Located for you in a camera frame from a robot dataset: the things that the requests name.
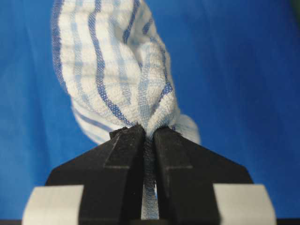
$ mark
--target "twisted towel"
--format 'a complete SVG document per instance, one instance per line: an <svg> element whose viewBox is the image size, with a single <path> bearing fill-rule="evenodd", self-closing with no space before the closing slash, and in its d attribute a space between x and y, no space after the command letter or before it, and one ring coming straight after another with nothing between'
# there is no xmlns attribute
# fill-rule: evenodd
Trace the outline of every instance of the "twisted towel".
<svg viewBox="0 0 300 225"><path fill-rule="evenodd" d="M154 131L163 126L200 142L181 115L170 56L143 0L57 0L52 12L53 63L83 132L101 144L108 132L139 123L146 131L143 218L158 218Z"/></svg>

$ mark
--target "white towel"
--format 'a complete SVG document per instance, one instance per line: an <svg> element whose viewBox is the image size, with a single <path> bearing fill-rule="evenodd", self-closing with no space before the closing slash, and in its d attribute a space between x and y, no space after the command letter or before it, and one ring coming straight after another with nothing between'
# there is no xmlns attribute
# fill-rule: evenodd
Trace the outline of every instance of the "white towel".
<svg viewBox="0 0 300 225"><path fill-rule="evenodd" d="M57 0L52 12L53 63L83 132L94 142L136 123L146 131L143 218L158 218L154 197L154 131L163 126L200 142L181 115L170 55L143 0Z"/></svg>

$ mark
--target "pinched cloth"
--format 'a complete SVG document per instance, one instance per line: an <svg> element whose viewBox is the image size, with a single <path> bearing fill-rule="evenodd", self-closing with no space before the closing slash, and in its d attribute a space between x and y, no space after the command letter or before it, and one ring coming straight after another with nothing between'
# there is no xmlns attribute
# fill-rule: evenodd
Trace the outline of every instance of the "pinched cloth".
<svg viewBox="0 0 300 225"><path fill-rule="evenodd" d="M94 142L141 124L145 143L142 218L158 218L151 140L164 126L199 143L196 124L180 114L170 55L143 0L57 0L53 63L74 116Z"/></svg>

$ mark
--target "blue backdrop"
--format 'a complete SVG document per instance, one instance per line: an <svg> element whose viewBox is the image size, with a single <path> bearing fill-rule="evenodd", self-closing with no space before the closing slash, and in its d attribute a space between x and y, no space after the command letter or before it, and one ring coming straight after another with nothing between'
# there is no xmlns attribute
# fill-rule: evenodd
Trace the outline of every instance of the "blue backdrop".
<svg viewBox="0 0 300 225"><path fill-rule="evenodd" d="M182 111L245 165L278 217L300 217L300 30L287 0L148 0ZM52 66L52 0L0 7L0 218L21 218L55 166L95 146Z"/></svg>

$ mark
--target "blue stripe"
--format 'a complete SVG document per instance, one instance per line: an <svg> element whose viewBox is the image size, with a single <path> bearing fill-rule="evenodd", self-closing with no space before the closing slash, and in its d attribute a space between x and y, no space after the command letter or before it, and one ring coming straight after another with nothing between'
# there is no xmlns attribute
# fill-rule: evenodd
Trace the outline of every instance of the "blue stripe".
<svg viewBox="0 0 300 225"><path fill-rule="evenodd" d="M105 102L105 104L108 106L108 108L111 110L111 112L114 114L115 117L117 117L119 120L122 120L125 124L132 126L133 124L130 123L119 107L115 105L110 99L108 99L105 85L103 82L104 79L104 68L105 68L105 62L103 60L103 56L99 47L99 41L96 37L96 13L101 11L101 2L100 0L95 1L95 9L94 11L89 15L89 29L90 29L90 36L92 38L96 56L97 56L97 76L96 76L96 84L98 93L101 96L102 100Z"/></svg>
<svg viewBox="0 0 300 225"><path fill-rule="evenodd" d="M53 54L53 67L54 71L62 85L63 89L67 91L66 82L62 76L61 72L61 61L60 61L60 28L58 25L58 18L61 13L61 6L63 5L64 0L56 0L53 7L52 14L52 54Z"/></svg>
<svg viewBox="0 0 300 225"><path fill-rule="evenodd" d="M137 9L139 8L139 6L140 6L139 0L135 0L134 5L133 5L133 11L132 11L131 18L130 18L130 21L129 21L129 25L123 33L123 42L125 44L127 44L128 38L130 36L130 31L131 31L131 28L132 28L132 24L135 20L135 15L136 15L136 12L137 12Z"/></svg>
<svg viewBox="0 0 300 225"><path fill-rule="evenodd" d="M110 128L110 127L104 125L103 123L100 123L100 122L98 122L98 121L96 121L96 120L92 120L92 119L90 119L90 118L88 118L88 117L82 115L82 114L81 114L80 112L78 112L74 107L72 107L72 109L73 109L73 112L74 112L76 115L78 115L83 121L85 121L85 122L87 122L87 123L89 123L89 124L92 124L92 125L94 125L94 126L96 126L96 127L99 127L99 128L101 128L101 129L103 129L103 130L106 130L107 132L113 131L112 128Z"/></svg>
<svg viewBox="0 0 300 225"><path fill-rule="evenodd" d="M159 97L158 102L160 102L160 100L161 100L166 94L168 94L168 93L170 93L170 92L173 91L173 87L171 86L171 83L170 83L169 80L168 80L168 72L167 72L167 67L166 67L166 65L165 65L165 60L166 60L166 58L165 58L165 49L164 49L161 45L159 45L159 49L160 49L160 52L161 52L162 57L163 57L164 74L165 74L165 87L163 88L163 90L162 90L162 92L161 92L161 94L160 94L160 97Z"/></svg>
<svg viewBox="0 0 300 225"><path fill-rule="evenodd" d="M153 23L153 19L150 18L149 21L142 28L142 33L143 34L147 34L148 33L148 30L149 30L149 28L150 28L150 26L151 26L152 23Z"/></svg>
<svg viewBox="0 0 300 225"><path fill-rule="evenodd" d="M151 54L146 54L145 63L150 63L150 56ZM148 105L147 101L147 89L149 85L148 73L150 67L143 67L142 74L141 74L141 81L138 84L138 111L140 117L142 119L142 126L146 128L148 126L148 120L150 117L150 106Z"/></svg>
<svg viewBox="0 0 300 225"><path fill-rule="evenodd" d="M76 80L76 86L79 92L79 95L82 97L84 103L93 110L88 96L84 93L82 84L81 84L81 77L82 77L82 69L83 69L83 61L82 61L82 43L80 41L77 23L75 20L75 15L78 12L78 9L83 6L83 0L76 0L75 8L71 13L71 30L74 37L74 54L75 54L75 63L73 74Z"/></svg>
<svg viewBox="0 0 300 225"><path fill-rule="evenodd" d="M114 4L114 9L119 7L119 5L120 5L120 1L116 0L115 4ZM117 15L115 15L115 14L112 14L109 17L109 29L110 30L114 30L115 27L118 27L118 23L115 20L116 17L117 17ZM118 70L119 70L120 88L122 90L123 96L127 100L127 104L130 105L131 104L131 90L130 90L130 86L128 83L126 70L124 67L125 61L122 58L122 54L120 51L120 42L119 42L119 40L116 39L115 34L113 32L110 32L110 40L111 40L111 46L115 53L116 61L118 62L117 66L118 66Z"/></svg>
<svg viewBox="0 0 300 225"><path fill-rule="evenodd" d="M102 137L100 137L98 135L95 135L95 134L93 134L90 131L87 131L85 129L83 129L83 130L84 130L84 132L85 132L86 135L91 136L94 139L97 139L97 141L102 142L102 143L107 142L107 140L103 139Z"/></svg>

